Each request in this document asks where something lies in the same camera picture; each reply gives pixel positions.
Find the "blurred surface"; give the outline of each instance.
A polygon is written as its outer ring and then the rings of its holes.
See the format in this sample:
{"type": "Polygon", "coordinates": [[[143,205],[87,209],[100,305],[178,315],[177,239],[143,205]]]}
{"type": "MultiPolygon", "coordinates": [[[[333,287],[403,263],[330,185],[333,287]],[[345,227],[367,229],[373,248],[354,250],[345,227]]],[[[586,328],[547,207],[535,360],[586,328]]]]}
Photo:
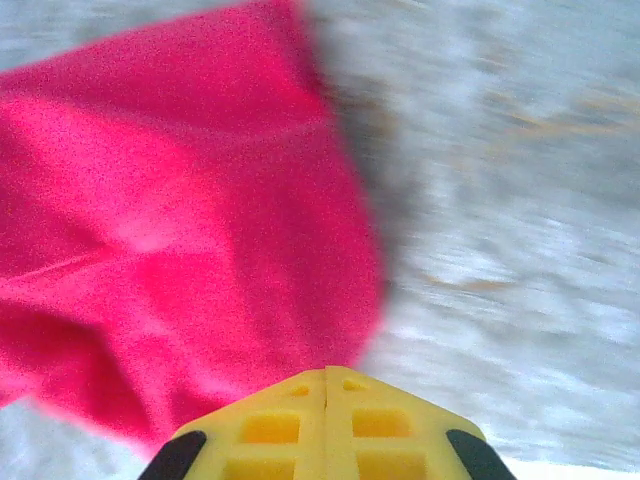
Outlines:
{"type": "MultiPolygon", "coordinates": [[[[0,68],[219,3],[0,0],[0,68]]],[[[504,455],[640,470],[637,2],[318,0],[314,16],[391,259],[363,369],[504,455]]],[[[3,478],[139,471],[26,407],[0,422],[3,478]]]]}

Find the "black rubber tip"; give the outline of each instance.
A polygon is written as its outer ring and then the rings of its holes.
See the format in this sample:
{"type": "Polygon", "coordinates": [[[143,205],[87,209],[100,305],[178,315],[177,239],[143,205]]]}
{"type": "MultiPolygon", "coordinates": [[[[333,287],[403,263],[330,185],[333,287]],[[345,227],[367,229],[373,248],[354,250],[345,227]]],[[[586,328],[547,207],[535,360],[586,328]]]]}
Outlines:
{"type": "Polygon", "coordinates": [[[462,430],[449,430],[447,438],[472,480],[517,480],[496,451],[480,438],[462,430]]]}
{"type": "Polygon", "coordinates": [[[138,480],[184,480],[206,441],[206,434],[197,430],[170,440],[138,480]]]}

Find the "gray ground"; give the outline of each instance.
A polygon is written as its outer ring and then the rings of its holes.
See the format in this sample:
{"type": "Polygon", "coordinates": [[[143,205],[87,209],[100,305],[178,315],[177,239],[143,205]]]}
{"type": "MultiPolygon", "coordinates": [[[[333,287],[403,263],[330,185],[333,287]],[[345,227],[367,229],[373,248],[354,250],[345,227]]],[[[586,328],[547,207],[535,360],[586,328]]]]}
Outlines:
{"type": "MultiPolygon", "coordinates": [[[[0,0],[0,68],[216,2],[178,3],[0,0]]],[[[363,369],[470,417],[505,455],[640,470],[640,5],[314,10],[392,259],[363,369]]],[[[0,422],[3,478],[139,468],[23,406],[0,422]]]]}

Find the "yellow plastic object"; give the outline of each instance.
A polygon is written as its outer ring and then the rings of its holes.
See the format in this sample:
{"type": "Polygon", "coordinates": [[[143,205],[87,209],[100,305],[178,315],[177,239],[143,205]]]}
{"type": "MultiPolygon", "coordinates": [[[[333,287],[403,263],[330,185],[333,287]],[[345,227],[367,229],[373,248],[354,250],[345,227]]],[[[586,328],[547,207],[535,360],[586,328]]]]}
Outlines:
{"type": "Polygon", "coordinates": [[[469,480],[468,420],[343,367],[310,370],[186,424],[208,441],[185,480],[469,480]]]}

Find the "pink fabric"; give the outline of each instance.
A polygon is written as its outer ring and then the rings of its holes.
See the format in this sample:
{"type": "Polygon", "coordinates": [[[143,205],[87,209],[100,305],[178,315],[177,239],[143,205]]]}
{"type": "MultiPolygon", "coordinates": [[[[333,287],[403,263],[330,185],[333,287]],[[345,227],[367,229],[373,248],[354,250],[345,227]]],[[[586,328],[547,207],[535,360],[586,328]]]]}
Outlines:
{"type": "Polygon", "coordinates": [[[380,316],[360,182],[297,6],[261,1],[0,74],[0,402],[153,453],[380,316]]]}

